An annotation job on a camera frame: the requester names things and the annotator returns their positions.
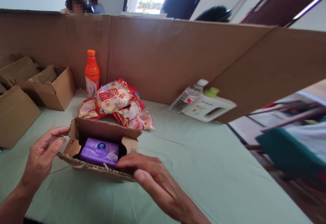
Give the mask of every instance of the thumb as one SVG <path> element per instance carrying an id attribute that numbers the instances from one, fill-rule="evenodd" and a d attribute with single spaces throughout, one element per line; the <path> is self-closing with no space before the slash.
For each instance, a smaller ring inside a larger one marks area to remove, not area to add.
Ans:
<path id="1" fill-rule="evenodd" d="M 46 150 L 44 156 L 49 161 L 53 161 L 54 157 L 57 155 L 63 144 L 66 142 L 64 137 L 58 137 L 53 143 L 50 144 L 48 149 Z"/>
<path id="2" fill-rule="evenodd" d="M 159 206 L 171 198 L 148 172 L 138 169 L 134 173 L 134 178 Z"/>

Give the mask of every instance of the orange bottle cap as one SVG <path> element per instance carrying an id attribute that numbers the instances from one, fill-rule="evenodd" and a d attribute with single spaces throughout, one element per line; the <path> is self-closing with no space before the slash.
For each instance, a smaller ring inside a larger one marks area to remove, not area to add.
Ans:
<path id="1" fill-rule="evenodd" d="M 95 56 L 95 50 L 87 50 L 88 56 Z"/>

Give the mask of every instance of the cardboard box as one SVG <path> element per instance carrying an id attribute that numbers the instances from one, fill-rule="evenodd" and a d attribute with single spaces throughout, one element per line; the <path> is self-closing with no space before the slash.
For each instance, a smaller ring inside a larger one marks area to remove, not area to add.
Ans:
<path id="1" fill-rule="evenodd" d="M 13 54 L 1 57 L 0 58 L 0 69 L 16 62 L 19 59 L 21 59 L 20 56 L 16 56 Z"/>
<path id="2" fill-rule="evenodd" d="M 70 141 L 63 153 L 58 157 L 76 169 L 91 171 L 100 174 L 112 181 L 134 181 L 133 176 L 107 167 L 100 167 L 79 160 L 79 154 L 88 137 L 111 143 L 123 144 L 127 154 L 138 152 L 137 138 L 142 134 L 139 130 L 123 127 L 101 120 L 74 118 L 71 121 L 69 137 Z"/>
<path id="3" fill-rule="evenodd" d="M 7 89 L 10 89 L 17 85 L 16 79 L 25 81 L 39 72 L 38 64 L 34 63 L 30 57 L 25 56 L 20 60 L 1 68 L 0 81 Z"/>
<path id="4" fill-rule="evenodd" d="M 69 67 L 48 67 L 34 85 L 37 93 L 49 109 L 66 110 L 76 93 L 75 82 Z"/>
<path id="5" fill-rule="evenodd" d="M 22 90 L 27 93 L 27 95 L 37 106 L 45 106 L 44 101 L 36 91 L 35 82 L 39 82 L 41 84 L 46 82 L 53 82 L 57 78 L 57 75 L 54 72 L 53 65 L 49 65 L 45 69 L 42 67 L 37 67 L 37 69 L 39 70 L 37 74 L 34 74 L 35 71 L 33 66 L 24 69 L 22 71 L 24 72 L 24 75 L 18 74 L 15 82 L 16 85 L 20 86 Z"/>
<path id="6" fill-rule="evenodd" d="M 40 109 L 19 86 L 1 95 L 0 147 L 13 148 L 40 114 Z"/>

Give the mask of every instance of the teal chair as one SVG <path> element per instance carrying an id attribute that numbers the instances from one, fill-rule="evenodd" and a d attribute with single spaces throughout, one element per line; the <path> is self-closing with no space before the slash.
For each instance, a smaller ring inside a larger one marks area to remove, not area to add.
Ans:
<path id="1" fill-rule="evenodd" d="M 264 153 L 286 176 L 320 181 L 319 175 L 326 173 L 326 162 L 319 159 L 305 145 L 283 128 L 273 128 L 256 137 Z"/>

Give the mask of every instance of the light green tablecloth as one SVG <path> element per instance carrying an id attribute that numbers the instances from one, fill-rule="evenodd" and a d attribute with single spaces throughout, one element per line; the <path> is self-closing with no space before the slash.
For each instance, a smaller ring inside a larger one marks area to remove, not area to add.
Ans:
<path id="1" fill-rule="evenodd" d="M 66 111 L 42 109 L 16 146 L 0 153 L 1 202 L 19 182 L 30 146 L 49 128 L 69 126 L 85 98 L 79 90 Z M 144 104 L 156 131 L 143 131 L 139 152 L 160 158 L 212 223 L 311 223 L 227 126 Z M 48 224 L 175 223 L 137 183 L 108 182 L 58 157 L 27 217 Z"/>

